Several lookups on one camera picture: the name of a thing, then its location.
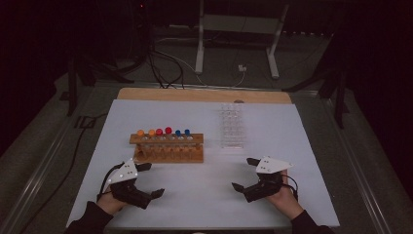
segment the white table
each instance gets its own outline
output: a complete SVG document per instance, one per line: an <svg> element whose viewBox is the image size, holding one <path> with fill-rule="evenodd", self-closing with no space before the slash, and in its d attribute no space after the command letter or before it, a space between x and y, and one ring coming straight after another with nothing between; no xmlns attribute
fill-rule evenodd
<svg viewBox="0 0 413 234"><path fill-rule="evenodd" d="M246 158L270 156L293 163L289 174L298 182L300 203L313 219L339 225L315 156L294 104L246 103L244 149L219 144L220 102L114 100L68 220L78 219L87 201L94 200L107 171L128 160L134 151L129 137L138 129L191 129L205 138L202 164L154 164L140 173L137 188L151 192L165 188L147 210L126 207L109 224L125 229L268 229L289 221L265 199L248 203L232 182L257 182Z"/></svg>

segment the floor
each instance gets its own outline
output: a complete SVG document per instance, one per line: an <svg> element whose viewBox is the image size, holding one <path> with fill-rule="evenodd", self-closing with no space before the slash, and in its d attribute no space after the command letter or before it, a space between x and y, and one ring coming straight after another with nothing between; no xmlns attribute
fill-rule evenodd
<svg viewBox="0 0 413 234"><path fill-rule="evenodd" d="M206 40L204 73L197 76L193 71L197 51L196 34L193 29L179 30L187 30L185 36L159 33L163 36L157 38L156 50L179 59L185 89L279 91L309 78L329 42L326 38L316 36L282 35L276 49L281 77L274 80L270 77L265 56L268 38L213 34L210 40ZM171 81L180 76L179 66L170 60L154 55L154 63L166 80ZM126 65L127 61L120 61L119 64ZM246 67L246 72L238 70L239 64ZM56 95L0 158L0 223L2 228L6 224L14 228L13 232L5 233L19 233L27 223L25 231L21 233L62 233L105 117L97 119L95 126L83 134L81 129L74 128L77 118L107 113L111 101L122 87L159 87L148 62L125 75L135 81L131 85L119 84L103 74L97 73L96 76L99 79L94 87L79 85L79 104L72 117L66 116L67 101L59 100L60 95L67 91L67 75L60 77L56 81ZM316 83L290 95L300 113L339 217L341 225L334 231L343 234L412 233L412 202L397 180L352 92L346 92L345 103L349 112L343 116L345 129L341 130L332 118L334 97L320 99L317 96L319 86L320 83ZM171 88L182 89L182 80ZM70 174L54 194L72 163ZM38 165L47 167L42 171ZM29 182L37 186L23 193ZM36 214L45 203L44 209ZM289 233L290 230L225 233L228 232ZM131 232L106 230L105 233Z"/></svg>

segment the human hand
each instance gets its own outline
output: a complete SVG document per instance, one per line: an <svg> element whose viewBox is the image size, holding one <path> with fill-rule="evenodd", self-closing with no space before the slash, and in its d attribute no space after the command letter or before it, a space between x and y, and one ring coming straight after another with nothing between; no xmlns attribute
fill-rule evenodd
<svg viewBox="0 0 413 234"><path fill-rule="evenodd" d="M110 190L110 185L106 188L106 191L102 194L96 203L100 208L102 208L106 213L114 215L120 211L128 203L121 202L114 198Z"/></svg>
<svg viewBox="0 0 413 234"><path fill-rule="evenodd" d="M285 175L282 177L282 182L288 184L287 171L282 171L282 175ZM268 196L267 199L290 220L304 212L304 209L294 198L291 189L286 186L282 186L278 193Z"/></svg>

